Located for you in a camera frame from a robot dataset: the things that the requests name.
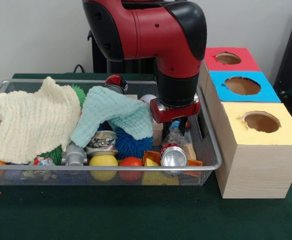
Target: white wall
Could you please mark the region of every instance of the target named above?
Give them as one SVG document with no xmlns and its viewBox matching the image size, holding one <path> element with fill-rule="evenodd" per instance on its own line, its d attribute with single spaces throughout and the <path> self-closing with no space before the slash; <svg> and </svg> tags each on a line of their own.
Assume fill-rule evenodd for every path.
<svg viewBox="0 0 292 240">
<path fill-rule="evenodd" d="M 292 0 L 193 0 L 209 47 L 248 47 L 274 82 L 292 29 Z M 0 0 L 0 80 L 14 73 L 92 71 L 81 0 Z"/>
</svg>

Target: round hole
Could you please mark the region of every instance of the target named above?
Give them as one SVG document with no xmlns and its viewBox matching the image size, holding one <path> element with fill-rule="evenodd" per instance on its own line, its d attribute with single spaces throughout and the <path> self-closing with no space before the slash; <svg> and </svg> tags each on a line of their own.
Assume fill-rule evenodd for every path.
<svg viewBox="0 0 292 240">
<path fill-rule="evenodd" d="M 218 62 L 227 65 L 240 64 L 242 62 L 242 59 L 239 56 L 229 52 L 222 52 L 216 55 L 215 58 Z"/>
<path fill-rule="evenodd" d="M 225 85 L 235 94 L 255 95 L 261 91 L 261 86 L 250 78 L 234 76 L 225 81 Z"/>
<path fill-rule="evenodd" d="M 263 111 L 249 112 L 243 120 L 249 128 L 259 132 L 273 133 L 281 127 L 280 121 L 276 117 Z"/>
</svg>

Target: yellow ball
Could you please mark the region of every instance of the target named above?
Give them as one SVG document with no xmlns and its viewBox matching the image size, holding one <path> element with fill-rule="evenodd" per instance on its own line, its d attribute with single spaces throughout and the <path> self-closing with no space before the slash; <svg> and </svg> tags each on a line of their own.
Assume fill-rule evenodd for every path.
<svg viewBox="0 0 292 240">
<path fill-rule="evenodd" d="M 118 162 L 112 155 L 98 155 L 89 161 L 89 166 L 118 166 Z M 101 182 L 112 180 L 116 173 L 117 171 L 90 171 L 90 175 Z"/>
</svg>

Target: stacked boxes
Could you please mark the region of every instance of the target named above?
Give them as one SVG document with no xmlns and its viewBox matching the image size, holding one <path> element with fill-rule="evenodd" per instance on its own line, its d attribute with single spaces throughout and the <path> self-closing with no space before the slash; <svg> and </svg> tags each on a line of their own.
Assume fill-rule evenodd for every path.
<svg viewBox="0 0 292 240">
<path fill-rule="evenodd" d="M 246 48 L 207 48 L 199 85 L 223 156 L 223 198 L 285 198 L 292 117 Z"/>
</svg>

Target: mint green towel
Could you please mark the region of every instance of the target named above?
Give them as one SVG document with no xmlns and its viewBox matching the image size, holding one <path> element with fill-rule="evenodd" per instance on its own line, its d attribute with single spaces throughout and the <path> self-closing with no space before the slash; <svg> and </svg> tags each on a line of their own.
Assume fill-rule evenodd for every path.
<svg viewBox="0 0 292 240">
<path fill-rule="evenodd" d="M 86 147 L 101 123 L 124 129 L 135 140 L 153 136 L 150 107 L 142 101 L 102 86 L 94 86 L 87 94 L 82 114 L 70 139 L 79 147 Z"/>
</svg>

